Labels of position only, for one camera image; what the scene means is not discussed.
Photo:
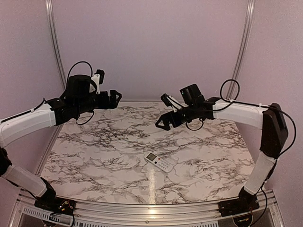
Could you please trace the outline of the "white remote control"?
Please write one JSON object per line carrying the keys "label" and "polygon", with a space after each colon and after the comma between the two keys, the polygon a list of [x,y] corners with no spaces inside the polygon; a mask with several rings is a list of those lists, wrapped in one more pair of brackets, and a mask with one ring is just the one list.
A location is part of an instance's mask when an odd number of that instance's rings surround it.
{"label": "white remote control", "polygon": [[163,158],[162,156],[158,156],[152,152],[148,152],[144,155],[145,161],[157,167],[161,171],[165,173],[170,173],[174,166],[178,163],[179,158],[168,157]]}

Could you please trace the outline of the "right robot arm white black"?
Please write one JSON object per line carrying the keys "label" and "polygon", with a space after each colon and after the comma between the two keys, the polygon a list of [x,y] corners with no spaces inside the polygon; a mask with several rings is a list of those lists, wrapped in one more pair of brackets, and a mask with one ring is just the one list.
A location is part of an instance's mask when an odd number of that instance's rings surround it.
{"label": "right robot arm white black", "polygon": [[248,181],[239,192],[234,207],[244,212],[253,204],[253,198],[270,177],[282,154],[288,138],[288,128],[279,104],[269,106],[224,100],[221,97],[205,99],[197,84],[180,90],[184,105],[172,96],[163,94],[162,102],[172,111],[163,114],[155,123],[157,128],[169,131],[184,123],[199,120],[227,120],[256,127],[262,131],[260,154]]}

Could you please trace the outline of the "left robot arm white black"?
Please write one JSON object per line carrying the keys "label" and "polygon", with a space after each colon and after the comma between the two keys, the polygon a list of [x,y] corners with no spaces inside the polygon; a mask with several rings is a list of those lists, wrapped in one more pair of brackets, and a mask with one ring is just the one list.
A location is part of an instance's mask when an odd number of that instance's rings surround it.
{"label": "left robot arm white black", "polygon": [[0,176],[41,199],[49,210],[56,210],[60,206],[53,187],[45,179],[13,165],[5,147],[40,129],[59,126],[70,119],[77,120],[83,113],[117,108],[122,94],[116,90],[100,91],[103,79],[102,70],[97,70],[91,76],[71,76],[59,98],[43,100],[37,107],[0,122]]}

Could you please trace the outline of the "front aluminium rail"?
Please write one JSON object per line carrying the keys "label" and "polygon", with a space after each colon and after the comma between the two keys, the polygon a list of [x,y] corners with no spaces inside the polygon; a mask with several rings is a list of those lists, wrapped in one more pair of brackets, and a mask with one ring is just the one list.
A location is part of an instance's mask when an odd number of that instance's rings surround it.
{"label": "front aluminium rail", "polygon": [[252,215],[256,227],[283,227],[279,206],[273,191],[258,194],[259,209],[234,216],[223,217],[220,201],[188,204],[142,205],[115,204],[75,200],[74,216],[51,216],[50,211],[34,206],[35,200],[21,190],[14,205],[9,227],[42,227],[44,223],[55,227],[233,227]]}

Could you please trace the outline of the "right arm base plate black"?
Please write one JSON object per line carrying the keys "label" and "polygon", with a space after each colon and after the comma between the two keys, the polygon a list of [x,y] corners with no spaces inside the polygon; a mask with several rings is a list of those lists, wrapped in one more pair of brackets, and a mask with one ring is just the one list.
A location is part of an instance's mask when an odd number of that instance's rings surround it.
{"label": "right arm base plate black", "polygon": [[251,212],[259,209],[260,205],[257,199],[254,199],[250,204],[240,199],[221,201],[218,203],[219,212],[222,217],[238,215],[245,212]]}

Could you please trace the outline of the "left aluminium frame post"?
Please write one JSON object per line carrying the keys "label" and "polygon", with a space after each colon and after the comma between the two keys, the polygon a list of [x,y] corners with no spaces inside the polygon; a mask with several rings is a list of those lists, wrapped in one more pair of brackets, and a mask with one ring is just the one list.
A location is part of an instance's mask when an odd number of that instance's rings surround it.
{"label": "left aluminium frame post", "polygon": [[49,25],[49,31],[50,31],[50,37],[55,57],[56,66],[59,73],[60,83],[63,87],[63,89],[66,88],[67,82],[66,82],[66,73],[63,66],[63,61],[60,53],[60,47],[59,47],[59,41],[58,41],[58,35],[56,31],[56,24],[55,24],[55,18],[54,18],[54,10],[53,10],[53,1],[52,0],[45,0],[45,8],[46,8],[46,14],[48,19],[48,25]]}

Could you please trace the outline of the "aluminium frame post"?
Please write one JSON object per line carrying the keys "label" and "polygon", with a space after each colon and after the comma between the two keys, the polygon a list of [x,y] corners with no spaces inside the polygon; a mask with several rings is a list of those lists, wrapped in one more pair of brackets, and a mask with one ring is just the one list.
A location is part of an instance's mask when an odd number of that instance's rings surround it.
{"label": "aluminium frame post", "polygon": [[245,55],[246,48],[248,46],[250,32],[251,32],[251,26],[253,21],[253,14],[255,9],[255,0],[248,0],[247,1],[247,8],[246,8],[246,15],[244,20],[244,27],[240,42],[240,48],[238,52],[238,56],[235,62],[235,66],[233,69],[232,79],[238,81],[240,71],[241,71],[241,65],[243,62],[243,58]]}
{"label": "aluminium frame post", "polygon": [[63,66],[63,61],[60,53],[60,47],[59,47],[59,41],[58,41],[58,35],[56,31],[56,24],[55,24],[55,18],[54,18],[54,10],[53,10],[53,1],[52,0],[45,0],[45,8],[46,8],[46,14],[48,19],[48,25],[49,25],[49,31],[50,31],[50,37],[55,57],[56,66],[59,73],[60,83],[63,87],[63,89],[66,88],[67,82],[66,82],[66,73]]}

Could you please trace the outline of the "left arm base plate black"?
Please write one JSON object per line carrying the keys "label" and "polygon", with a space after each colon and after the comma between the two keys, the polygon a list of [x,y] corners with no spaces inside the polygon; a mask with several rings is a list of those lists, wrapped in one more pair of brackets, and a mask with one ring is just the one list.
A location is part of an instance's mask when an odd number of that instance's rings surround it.
{"label": "left arm base plate black", "polygon": [[51,211],[52,213],[59,213],[65,215],[73,215],[76,201],[65,198],[55,197],[52,201],[36,200],[34,206],[44,210]]}

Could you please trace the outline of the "right aluminium frame post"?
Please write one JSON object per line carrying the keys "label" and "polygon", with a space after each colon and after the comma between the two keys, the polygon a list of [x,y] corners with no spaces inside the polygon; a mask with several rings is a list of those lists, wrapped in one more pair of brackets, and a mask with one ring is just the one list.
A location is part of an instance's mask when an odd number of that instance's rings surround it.
{"label": "right aluminium frame post", "polygon": [[255,0],[248,0],[247,1],[247,8],[246,8],[246,15],[244,20],[244,27],[240,42],[240,48],[238,52],[238,56],[235,62],[235,66],[233,69],[232,79],[238,81],[240,71],[241,71],[241,65],[243,62],[243,58],[245,55],[246,48],[248,46],[250,32],[251,32],[251,26],[253,21],[253,14],[255,9]]}

